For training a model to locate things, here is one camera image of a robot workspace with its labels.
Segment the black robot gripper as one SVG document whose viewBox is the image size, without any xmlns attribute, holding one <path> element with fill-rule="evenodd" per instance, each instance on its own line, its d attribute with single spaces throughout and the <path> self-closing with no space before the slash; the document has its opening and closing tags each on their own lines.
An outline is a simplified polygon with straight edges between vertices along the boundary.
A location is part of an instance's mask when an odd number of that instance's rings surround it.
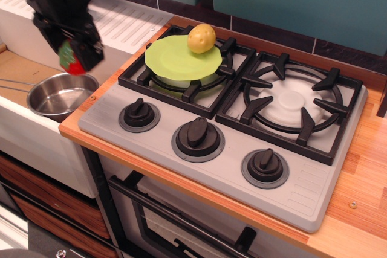
<svg viewBox="0 0 387 258">
<path fill-rule="evenodd" d="M 33 23 L 56 54 L 68 39 L 85 72 L 104 60 L 103 45 L 88 12 L 92 0 L 27 0 L 34 10 Z"/>
</svg>

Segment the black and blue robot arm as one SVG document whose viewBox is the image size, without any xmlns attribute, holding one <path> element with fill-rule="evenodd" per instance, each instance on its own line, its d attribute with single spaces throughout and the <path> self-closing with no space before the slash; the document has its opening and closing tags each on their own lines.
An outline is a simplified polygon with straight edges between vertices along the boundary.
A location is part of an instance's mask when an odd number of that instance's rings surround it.
<svg viewBox="0 0 387 258">
<path fill-rule="evenodd" d="M 88 5 L 92 0 L 27 0 L 33 23 L 69 74 L 91 71 L 103 59 L 103 45 Z"/>
</svg>

